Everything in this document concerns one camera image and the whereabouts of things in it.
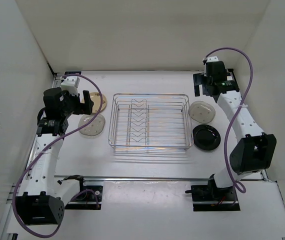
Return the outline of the beige printed plate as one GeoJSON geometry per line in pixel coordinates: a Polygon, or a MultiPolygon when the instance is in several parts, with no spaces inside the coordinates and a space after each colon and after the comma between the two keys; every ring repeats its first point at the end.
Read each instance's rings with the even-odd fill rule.
{"type": "Polygon", "coordinates": [[[102,97],[101,97],[101,95],[98,92],[91,92],[89,96],[90,96],[90,99],[93,101],[93,107],[92,107],[93,114],[98,112],[99,107],[101,105],[101,99],[102,99],[102,106],[101,106],[100,111],[103,111],[106,108],[108,101],[104,94],[102,94],[102,97]]]}

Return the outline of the black round plate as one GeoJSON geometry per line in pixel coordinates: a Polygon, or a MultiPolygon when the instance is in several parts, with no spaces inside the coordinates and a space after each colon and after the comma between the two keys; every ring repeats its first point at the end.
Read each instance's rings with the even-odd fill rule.
{"type": "Polygon", "coordinates": [[[193,143],[202,151],[210,152],[218,148],[221,135],[218,130],[208,124],[200,124],[192,130],[193,143]]]}

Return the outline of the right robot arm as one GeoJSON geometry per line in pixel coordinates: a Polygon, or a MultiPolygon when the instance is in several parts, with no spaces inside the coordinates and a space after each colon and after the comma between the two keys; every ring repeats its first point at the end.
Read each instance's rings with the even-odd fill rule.
{"type": "Polygon", "coordinates": [[[204,65],[204,73],[194,75],[194,79],[202,85],[203,93],[214,98],[227,116],[229,125],[225,137],[233,130],[237,139],[233,151],[224,153],[225,168],[213,174],[207,182],[206,194],[218,200],[237,186],[240,186],[241,193],[245,193],[240,180],[270,167],[277,140],[254,121],[244,105],[245,96],[241,95],[238,84],[228,80],[224,62],[209,57],[204,60],[204,65]]]}

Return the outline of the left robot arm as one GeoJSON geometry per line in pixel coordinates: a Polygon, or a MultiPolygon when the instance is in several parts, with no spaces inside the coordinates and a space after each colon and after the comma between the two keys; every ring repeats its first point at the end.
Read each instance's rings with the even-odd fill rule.
{"type": "Polygon", "coordinates": [[[81,175],[55,180],[58,156],[72,115],[91,115],[95,103],[89,91],[83,100],[76,87],[50,88],[43,93],[44,107],[37,116],[37,143],[34,159],[19,178],[13,192],[14,215],[24,228],[35,225],[60,226],[65,206],[87,196],[81,175]]]}

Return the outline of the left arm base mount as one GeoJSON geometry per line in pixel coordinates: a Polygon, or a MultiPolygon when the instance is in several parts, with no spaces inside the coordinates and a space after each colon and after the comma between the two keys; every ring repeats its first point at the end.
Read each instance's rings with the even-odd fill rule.
{"type": "Polygon", "coordinates": [[[103,186],[86,185],[82,175],[70,175],[57,180],[56,197],[65,210],[101,210],[103,186]]]}

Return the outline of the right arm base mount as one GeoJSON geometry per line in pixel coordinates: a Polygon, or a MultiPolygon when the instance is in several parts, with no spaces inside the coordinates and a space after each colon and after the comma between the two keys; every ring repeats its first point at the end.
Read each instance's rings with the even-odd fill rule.
{"type": "Polygon", "coordinates": [[[185,194],[191,195],[194,212],[238,212],[241,210],[233,187],[214,195],[207,185],[191,185],[185,194]]]}

